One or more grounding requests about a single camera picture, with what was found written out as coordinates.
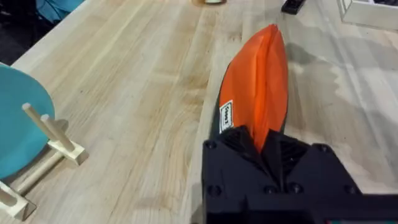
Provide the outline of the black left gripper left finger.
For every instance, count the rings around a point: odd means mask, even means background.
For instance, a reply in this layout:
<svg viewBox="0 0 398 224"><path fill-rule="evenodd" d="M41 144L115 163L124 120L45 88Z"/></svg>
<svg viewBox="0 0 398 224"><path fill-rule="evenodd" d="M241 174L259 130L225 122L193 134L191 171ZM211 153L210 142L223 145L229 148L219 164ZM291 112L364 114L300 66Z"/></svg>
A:
<svg viewBox="0 0 398 224"><path fill-rule="evenodd" d="M207 214L243 213L252 198L280 192L245 126L203 143L201 181Z"/></svg>

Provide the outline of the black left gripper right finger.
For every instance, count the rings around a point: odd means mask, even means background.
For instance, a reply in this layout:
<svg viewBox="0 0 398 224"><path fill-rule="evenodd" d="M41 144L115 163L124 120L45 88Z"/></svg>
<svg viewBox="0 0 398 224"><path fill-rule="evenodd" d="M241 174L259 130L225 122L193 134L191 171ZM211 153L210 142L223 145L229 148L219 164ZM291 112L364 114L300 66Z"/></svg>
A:
<svg viewBox="0 0 398 224"><path fill-rule="evenodd" d="M270 130L261 157L280 189L289 194L361 195L327 144L308 144Z"/></svg>

